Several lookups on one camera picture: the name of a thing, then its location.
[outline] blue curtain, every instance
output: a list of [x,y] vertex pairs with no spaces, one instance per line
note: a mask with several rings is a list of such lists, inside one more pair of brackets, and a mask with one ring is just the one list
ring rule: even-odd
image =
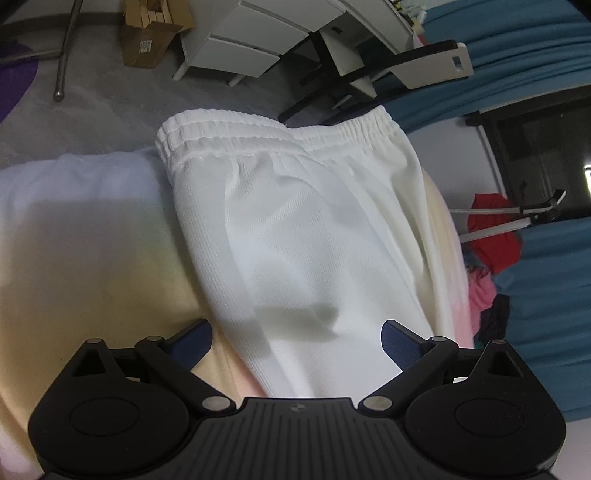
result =
[[506,338],[567,421],[591,417],[591,218],[522,238],[521,260],[495,277],[511,297]]
[[464,42],[474,75],[388,102],[406,132],[591,83],[591,23],[567,0],[457,0],[429,10],[425,32]]

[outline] chair backrest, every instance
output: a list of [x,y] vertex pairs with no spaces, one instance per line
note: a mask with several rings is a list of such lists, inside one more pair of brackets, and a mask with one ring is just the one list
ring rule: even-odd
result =
[[389,69],[409,89],[447,82],[474,74],[466,44],[411,60]]

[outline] white wall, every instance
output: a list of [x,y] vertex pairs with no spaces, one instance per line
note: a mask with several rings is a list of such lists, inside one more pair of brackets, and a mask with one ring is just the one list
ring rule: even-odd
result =
[[566,441],[552,473],[558,480],[591,478],[591,419],[566,424]]
[[[470,208],[476,193],[505,194],[486,136],[463,118],[429,125],[408,138],[449,208]],[[458,232],[465,233],[466,216],[453,217]]]
[[[8,18],[6,23],[26,18],[70,13],[73,0],[29,0]],[[122,12],[123,0],[85,0],[83,12]]]

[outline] window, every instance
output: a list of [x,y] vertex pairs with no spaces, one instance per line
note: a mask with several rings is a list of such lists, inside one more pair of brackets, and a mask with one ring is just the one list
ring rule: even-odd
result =
[[564,189],[560,219],[591,216],[591,86],[474,113],[466,123],[484,127],[516,205]]

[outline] elastic waistband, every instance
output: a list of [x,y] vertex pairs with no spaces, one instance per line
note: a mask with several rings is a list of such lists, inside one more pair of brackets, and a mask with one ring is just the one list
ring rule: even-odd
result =
[[367,144],[399,130],[383,106],[333,127],[287,128],[259,115],[226,110],[187,110],[166,120],[156,147],[171,174],[189,157],[260,152],[306,155]]

